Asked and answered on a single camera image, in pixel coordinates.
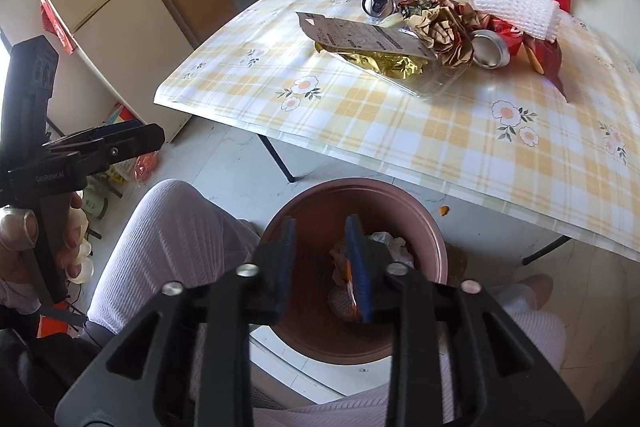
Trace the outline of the person's left hand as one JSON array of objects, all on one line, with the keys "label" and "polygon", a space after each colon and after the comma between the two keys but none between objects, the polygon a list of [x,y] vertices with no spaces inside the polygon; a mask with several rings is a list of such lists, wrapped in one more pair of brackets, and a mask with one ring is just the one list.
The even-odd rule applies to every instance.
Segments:
[{"label": "person's left hand", "polygon": [[[49,258],[55,261],[56,271],[62,271],[73,282],[87,274],[87,219],[79,219],[85,213],[78,193],[63,196],[63,202],[67,202],[67,209],[62,211],[64,227],[58,233],[62,245]],[[39,237],[40,226],[32,210],[9,206],[1,209],[1,304],[22,315],[35,313],[41,306],[27,264],[27,253]]]}]

